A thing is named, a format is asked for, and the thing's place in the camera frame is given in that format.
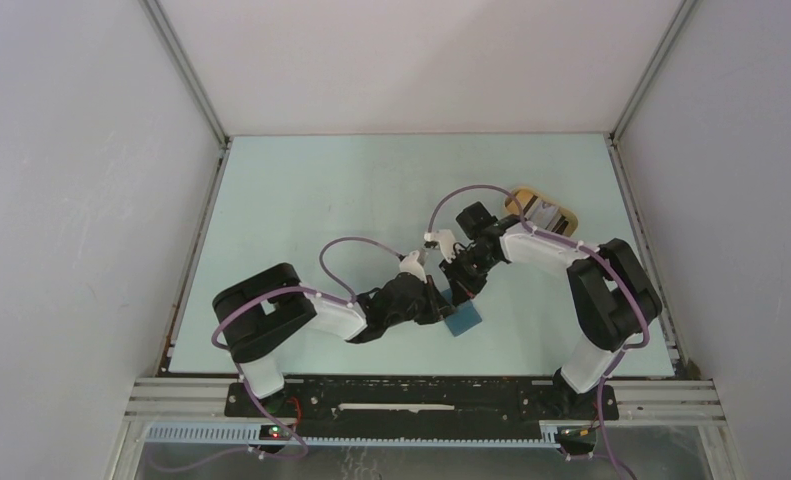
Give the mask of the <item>blue card holder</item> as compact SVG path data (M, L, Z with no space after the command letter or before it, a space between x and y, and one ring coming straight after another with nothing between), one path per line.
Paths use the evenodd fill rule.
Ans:
M443 320L444 325L453 337L464 335L481 322L482 317L472 300L457 305L454 311Z

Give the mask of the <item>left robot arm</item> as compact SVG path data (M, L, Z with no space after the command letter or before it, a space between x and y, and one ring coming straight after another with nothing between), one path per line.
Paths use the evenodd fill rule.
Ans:
M227 351L250 387L248 402L263 416L287 403L285 380L273 352L303 329L354 344L376 341L404 323L432 325L456 312L452 294L425 274L400 272L383 286L342 299L304 285L293 265L279 263L218 293L214 347Z

